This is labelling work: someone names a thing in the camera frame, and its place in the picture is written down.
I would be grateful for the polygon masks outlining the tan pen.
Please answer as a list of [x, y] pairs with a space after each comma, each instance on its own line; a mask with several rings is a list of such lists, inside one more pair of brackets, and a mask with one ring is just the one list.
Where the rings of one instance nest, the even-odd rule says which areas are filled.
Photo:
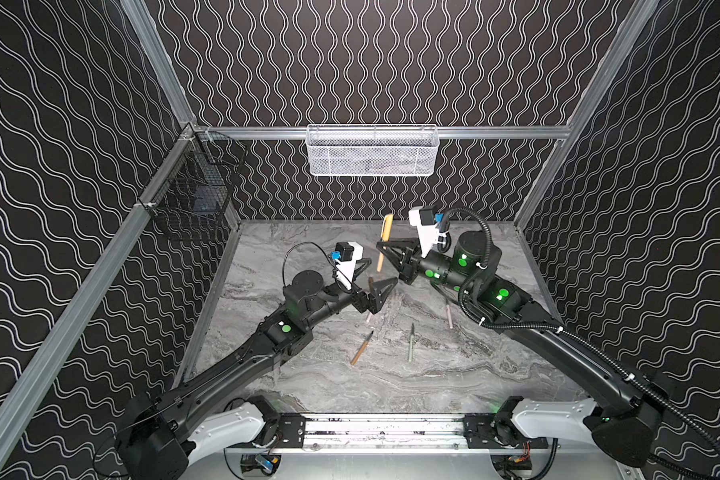
[[[393, 221], [394, 221], [393, 214], [386, 214], [384, 216], [381, 233], [380, 233], [380, 240], [382, 242], [386, 242], [390, 239]], [[384, 260], [385, 260], [384, 254], [379, 253], [379, 257], [378, 257], [378, 261], [377, 261], [377, 269], [376, 269], [377, 272], [382, 271]]]

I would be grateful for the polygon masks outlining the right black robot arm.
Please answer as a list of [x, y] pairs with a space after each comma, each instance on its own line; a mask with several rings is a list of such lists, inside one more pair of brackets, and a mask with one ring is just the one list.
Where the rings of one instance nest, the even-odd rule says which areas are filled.
[[630, 467], [651, 460], [667, 410], [665, 390], [568, 331], [528, 292], [500, 277], [502, 252], [488, 232], [462, 233], [452, 254], [426, 247], [421, 238], [380, 241], [376, 247], [405, 283], [427, 278], [432, 286], [449, 289], [477, 326], [533, 350], [586, 391], [586, 400], [572, 404], [507, 399], [492, 417], [497, 443], [515, 447], [566, 439], [594, 445]]

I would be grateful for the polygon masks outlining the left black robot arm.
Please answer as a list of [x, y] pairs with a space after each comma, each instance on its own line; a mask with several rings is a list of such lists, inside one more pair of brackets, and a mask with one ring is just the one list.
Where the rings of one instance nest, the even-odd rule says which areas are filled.
[[298, 273], [283, 289], [283, 304], [237, 350], [172, 390], [129, 401], [114, 436], [126, 477], [178, 479], [192, 464], [229, 446], [272, 448], [279, 415], [266, 400], [253, 397], [232, 410], [225, 405], [302, 351], [321, 321], [349, 306], [379, 312], [397, 283], [378, 280], [364, 290], [339, 281], [325, 284], [314, 270]]

